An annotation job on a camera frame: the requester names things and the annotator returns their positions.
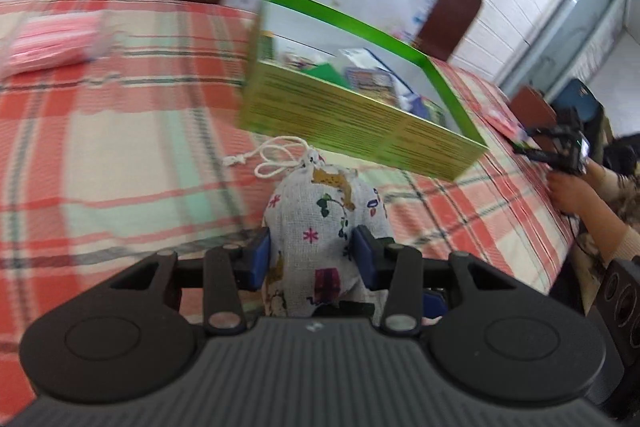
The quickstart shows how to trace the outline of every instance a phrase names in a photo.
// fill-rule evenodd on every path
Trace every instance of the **green box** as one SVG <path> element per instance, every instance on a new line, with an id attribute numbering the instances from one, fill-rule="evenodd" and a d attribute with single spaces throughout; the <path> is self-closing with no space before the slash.
<path id="1" fill-rule="evenodd" d="M 445 107 L 447 127 L 281 66 L 272 35 L 329 54 L 366 48 L 415 92 Z M 241 127 L 300 136 L 315 147 L 453 181 L 486 143 L 429 58 L 357 19 L 311 0 L 264 0 L 249 43 Z"/>

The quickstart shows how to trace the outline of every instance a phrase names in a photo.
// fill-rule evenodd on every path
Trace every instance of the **beige sweater cuff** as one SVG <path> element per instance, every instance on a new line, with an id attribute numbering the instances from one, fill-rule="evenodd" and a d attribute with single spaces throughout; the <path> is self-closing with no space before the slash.
<path id="1" fill-rule="evenodd" d="M 613 257 L 631 261 L 636 255 L 640 255 L 640 233 L 628 227 L 622 241 L 613 253 Z"/>
<path id="2" fill-rule="evenodd" d="M 604 176 L 600 180 L 600 185 L 596 190 L 602 201 L 609 203 L 614 201 L 620 195 L 620 186 L 618 185 L 618 175 L 609 169 L 603 169 Z"/>

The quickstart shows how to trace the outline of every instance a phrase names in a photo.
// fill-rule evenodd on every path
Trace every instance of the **plaid tablecloth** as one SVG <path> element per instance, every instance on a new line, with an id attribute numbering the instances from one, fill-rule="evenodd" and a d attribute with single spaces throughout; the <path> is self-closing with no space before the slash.
<path id="1" fill-rule="evenodd" d="M 280 178 L 221 158 L 262 138 L 234 125 L 251 14 L 155 0 L 0 4 L 0 38 L 32 12 L 108 11 L 113 52 L 0 82 L 0 422 L 33 397 L 18 363 L 31 321 L 148 252 L 202 251 L 259 227 Z M 490 151 L 456 184 L 363 164 L 396 240 L 466 250 L 548 291 L 570 241 L 544 168 L 513 156 L 481 113 L 500 91 L 436 62 Z M 186 292 L 183 313 L 198 313 Z"/>

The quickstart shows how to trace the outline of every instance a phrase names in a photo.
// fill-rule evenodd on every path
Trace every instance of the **black speaker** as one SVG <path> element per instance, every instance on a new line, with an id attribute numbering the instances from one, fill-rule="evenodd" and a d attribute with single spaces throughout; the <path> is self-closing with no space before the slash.
<path id="1" fill-rule="evenodd" d="M 606 358 L 588 399 L 622 419 L 640 406 L 640 257 L 614 259 L 587 315 L 606 343 Z"/>

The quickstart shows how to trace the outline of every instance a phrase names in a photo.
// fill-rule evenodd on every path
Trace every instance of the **drawstring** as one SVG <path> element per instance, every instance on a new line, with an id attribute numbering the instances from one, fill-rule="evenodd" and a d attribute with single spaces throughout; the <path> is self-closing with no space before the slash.
<path id="1" fill-rule="evenodd" d="M 288 140 L 289 143 L 279 145 L 274 143 L 277 140 Z M 310 149 L 309 144 L 306 141 L 304 141 L 302 138 L 298 138 L 297 136 L 276 136 L 275 138 L 268 139 L 266 142 L 262 143 L 260 147 L 258 147 L 257 149 L 251 152 L 239 154 L 237 156 L 225 156 L 224 158 L 222 158 L 222 165 L 225 167 L 229 167 L 231 165 L 236 165 L 236 164 L 244 165 L 246 163 L 247 158 L 251 158 L 251 156 L 255 156 L 259 152 L 260 157 L 262 158 L 262 163 L 256 166 L 256 168 L 254 169 L 254 174 L 256 178 L 267 179 L 267 178 L 276 176 L 283 171 L 286 171 L 286 169 L 297 167 L 300 164 L 301 160 L 296 159 L 295 156 L 293 156 L 291 151 L 289 150 L 292 147 L 299 147 L 299 146 L 302 146 L 305 148 L 305 151 L 303 152 L 303 154 Z M 265 153 L 268 150 L 285 153 L 289 157 L 289 159 L 282 160 L 282 161 L 270 160 L 265 155 Z M 260 172 L 260 169 L 262 169 L 263 167 L 270 167 L 270 168 L 275 167 L 275 169 L 273 171 L 267 172 L 266 174 L 262 174 Z"/>

